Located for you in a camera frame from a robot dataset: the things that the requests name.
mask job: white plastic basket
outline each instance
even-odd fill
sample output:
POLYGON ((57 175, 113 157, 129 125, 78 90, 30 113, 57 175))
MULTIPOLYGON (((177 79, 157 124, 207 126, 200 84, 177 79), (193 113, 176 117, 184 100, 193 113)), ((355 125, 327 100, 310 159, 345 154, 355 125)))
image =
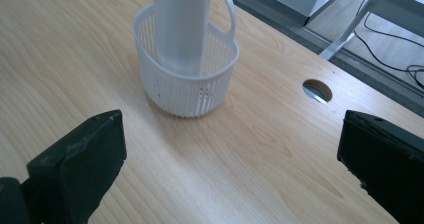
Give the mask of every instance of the white plastic basket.
POLYGON ((138 12, 134 21, 141 82, 147 95, 176 116, 198 117, 212 111, 224 101, 239 56, 234 32, 223 32, 209 23, 201 75, 182 76, 157 62, 154 19, 153 5, 149 5, 138 12))

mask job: tabletop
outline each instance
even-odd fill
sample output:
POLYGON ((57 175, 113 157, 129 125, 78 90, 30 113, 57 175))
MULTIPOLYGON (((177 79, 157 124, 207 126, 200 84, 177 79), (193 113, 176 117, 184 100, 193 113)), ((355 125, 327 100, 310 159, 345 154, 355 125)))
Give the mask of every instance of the tabletop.
MULTIPOLYGON (((161 111, 139 77, 135 14, 153 0, 0 0, 0 176, 121 109, 128 157, 91 223, 396 223, 336 159, 345 111, 424 137, 424 119, 237 9, 225 101, 161 111), (308 98, 325 83, 332 99, 308 98)), ((222 0, 210 18, 229 26, 222 0)))

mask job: gray floor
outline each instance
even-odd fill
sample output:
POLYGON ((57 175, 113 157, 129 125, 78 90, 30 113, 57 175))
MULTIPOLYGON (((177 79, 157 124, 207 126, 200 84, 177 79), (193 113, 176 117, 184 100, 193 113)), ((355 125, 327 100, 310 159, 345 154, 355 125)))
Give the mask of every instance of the gray floor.
MULTIPOLYGON (((234 3, 317 54, 329 45, 329 40, 314 35, 303 27, 305 19, 302 15, 275 0, 234 0, 234 3)), ((424 117, 424 91, 348 50, 340 51, 330 62, 424 117)))
MULTIPOLYGON (((352 22, 362 1, 363 0, 335 0, 334 3, 329 5, 315 19, 309 22, 306 28, 329 40, 336 40, 352 22)), ((365 28, 364 24, 364 20, 362 20, 357 26, 356 32, 368 43, 371 50, 382 62, 400 70, 406 70, 409 65, 413 64, 424 65, 424 48, 422 46, 370 31, 365 28)), ((409 32, 377 15, 371 14, 368 18, 367 25, 378 31, 401 36, 424 45, 423 37, 409 32)), ((409 83, 412 87, 416 87, 417 89, 420 88, 408 73, 385 67, 379 63, 357 36, 352 38, 344 48, 366 59, 370 63, 373 63, 378 66, 378 68, 382 68, 402 81, 409 83)), ((424 82, 424 75, 419 75, 419 78, 424 82)))

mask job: black cable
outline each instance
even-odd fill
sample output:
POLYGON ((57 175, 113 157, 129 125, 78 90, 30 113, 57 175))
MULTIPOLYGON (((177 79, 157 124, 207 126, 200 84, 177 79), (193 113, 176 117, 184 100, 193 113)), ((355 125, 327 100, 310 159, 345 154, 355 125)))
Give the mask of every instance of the black cable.
MULTIPOLYGON (((358 10, 357 10, 357 12, 356 12, 356 15, 358 15, 358 13, 359 13, 359 11, 361 10, 361 8, 362 8, 362 6, 364 5, 364 3, 365 3, 365 0, 362 0, 362 2, 361 2, 361 5, 359 6, 359 8, 358 8, 358 10)), ((405 41, 409 41, 409 42, 411 42, 411 43, 414 43, 414 44, 416 44, 416 45, 418 45, 418 46, 421 46, 421 47, 423 47, 424 48, 424 45, 422 45, 422 44, 420 44, 420 43, 418 43, 418 42, 415 42, 415 41, 413 41, 413 40, 410 40, 410 39, 407 39, 407 38, 404 38, 404 37, 400 37, 400 36, 396 36, 396 35, 393 35, 393 34, 390 34, 390 33, 385 33, 385 32, 381 32, 381 31, 377 31, 377 30, 375 30, 375 29, 373 29, 373 28, 370 28, 369 26, 367 26, 367 20, 368 20, 368 18, 369 18, 369 16, 370 16, 370 14, 371 13, 368 13, 368 15, 367 15, 367 17, 365 18, 365 21, 364 21, 364 27, 365 28, 367 28, 368 30, 370 30, 370 31, 373 31, 373 32, 376 32, 376 33, 378 33, 378 34, 382 34, 382 35, 387 35, 387 36, 391 36, 391 37, 395 37, 395 38, 398 38, 398 39, 402 39, 402 40, 405 40, 405 41)), ((418 77, 417 77, 417 75, 418 75, 418 73, 424 73, 424 66, 420 66, 420 65, 409 65, 407 68, 406 68, 406 70, 404 70, 404 69, 399 69, 399 68, 396 68, 396 67, 393 67, 393 66, 390 66, 390 65, 387 65, 386 63, 384 63, 384 62, 382 62, 375 54, 374 54, 374 52, 371 50, 371 48, 370 48, 370 46, 368 45, 368 43, 364 40, 364 39, 362 39, 362 37, 360 37, 359 35, 358 35, 358 33, 356 32, 356 30, 354 30, 353 31, 353 33, 356 35, 356 37, 358 37, 358 39, 365 45, 365 47, 368 49, 368 51, 370 52, 370 54, 374 57, 374 59, 378 62, 378 63, 380 63, 381 65, 383 65, 383 66, 385 66, 385 67, 387 67, 387 68, 390 68, 390 69, 393 69, 393 70, 396 70, 396 71, 400 71, 400 72, 405 72, 405 73, 408 73, 409 74, 409 76, 417 83, 417 85, 420 87, 420 88, 422 88, 422 89, 424 89, 424 84, 423 83, 421 83, 419 80, 418 80, 418 77)))

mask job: basket handle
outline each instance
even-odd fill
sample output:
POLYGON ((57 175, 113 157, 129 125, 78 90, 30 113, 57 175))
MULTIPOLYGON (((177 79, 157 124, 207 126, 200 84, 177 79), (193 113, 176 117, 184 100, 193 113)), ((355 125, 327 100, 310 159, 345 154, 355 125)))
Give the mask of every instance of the basket handle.
POLYGON ((236 32, 236 11, 234 8, 234 2, 233 0, 224 0, 225 4, 227 4, 228 11, 230 12, 230 18, 231 18, 231 28, 227 32, 227 34, 231 35, 231 38, 234 39, 235 32, 236 32))

